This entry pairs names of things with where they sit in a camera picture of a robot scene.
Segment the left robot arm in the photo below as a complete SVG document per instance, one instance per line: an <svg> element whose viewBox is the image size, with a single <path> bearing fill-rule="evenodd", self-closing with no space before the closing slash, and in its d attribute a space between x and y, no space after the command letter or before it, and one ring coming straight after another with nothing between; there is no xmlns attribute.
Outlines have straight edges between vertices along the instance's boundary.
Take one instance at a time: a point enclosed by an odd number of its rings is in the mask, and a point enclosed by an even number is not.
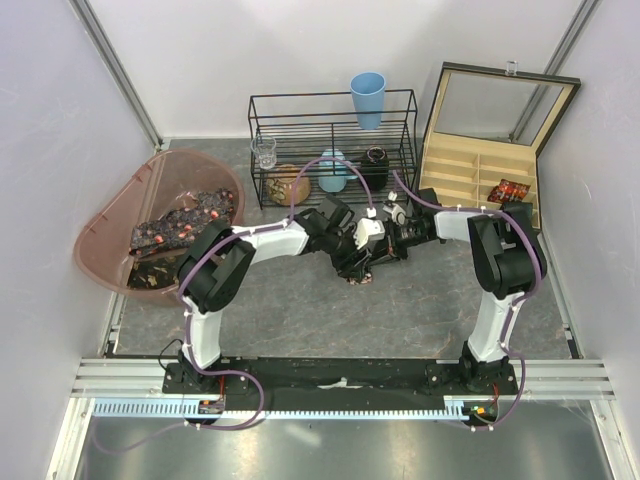
<svg viewBox="0 0 640 480"><path fill-rule="evenodd" d="M214 364L221 356L219 334L224 309L234 300L249 268L266 260L324 252L339 277L351 283L371 278L372 247L386 236L384 222L369 208L364 217L333 195L317 208L254 227L210 222L177 267L178 296L185 307L181 351L189 362L185 382L208 393L219 382Z"/></svg>

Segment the black floral rose tie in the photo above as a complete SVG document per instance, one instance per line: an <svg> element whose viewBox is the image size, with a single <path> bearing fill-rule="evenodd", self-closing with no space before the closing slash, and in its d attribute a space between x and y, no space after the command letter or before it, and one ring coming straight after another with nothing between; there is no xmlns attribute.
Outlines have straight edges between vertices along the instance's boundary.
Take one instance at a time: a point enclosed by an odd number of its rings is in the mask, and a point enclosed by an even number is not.
<svg viewBox="0 0 640 480"><path fill-rule="evenodd" d="M373 280L372 273L368 270L357 272L353 276L350 276L346 279L346 281L350 285L369 284L372 282L372 280Z"/></svg>

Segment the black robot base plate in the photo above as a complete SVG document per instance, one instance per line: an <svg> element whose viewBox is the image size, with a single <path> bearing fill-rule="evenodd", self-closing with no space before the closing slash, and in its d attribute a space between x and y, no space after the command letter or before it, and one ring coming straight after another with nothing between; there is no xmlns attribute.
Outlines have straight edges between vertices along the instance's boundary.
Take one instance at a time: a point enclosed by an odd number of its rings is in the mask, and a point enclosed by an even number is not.
<svg viewBox="0 0 640 480"><path fill-rule="evenodd" d="M514 367L506 360L489 367L470 360L435 359L223 357L205 376L184 356L165 367L162 391L167 394L220 394L225 403L254 409L259 391L266 407L427 407L444 404L446 396L514 395Z"/></svg>

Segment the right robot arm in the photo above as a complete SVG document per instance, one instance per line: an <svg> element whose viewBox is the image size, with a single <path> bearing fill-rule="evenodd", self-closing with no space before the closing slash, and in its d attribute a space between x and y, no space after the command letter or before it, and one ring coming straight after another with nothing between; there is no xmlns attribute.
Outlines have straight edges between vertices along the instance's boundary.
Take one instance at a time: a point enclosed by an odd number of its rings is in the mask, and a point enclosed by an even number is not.
<svg viewBox="0 0 640 480"><path fill-rule="evenodd" d="M476 280L483 290L474 330L465 354L472 360L458 368L458 381L467 392L483 392L494 381L491 363L509 356L509 341L522 305L535 293L547 271L544 253L531 225L529 208L504 204L486 207L444 207L435 192L411 193L402 206L392 191L383 204L392 258L410 247L431 241L464 241L471 249Z"/></svg>

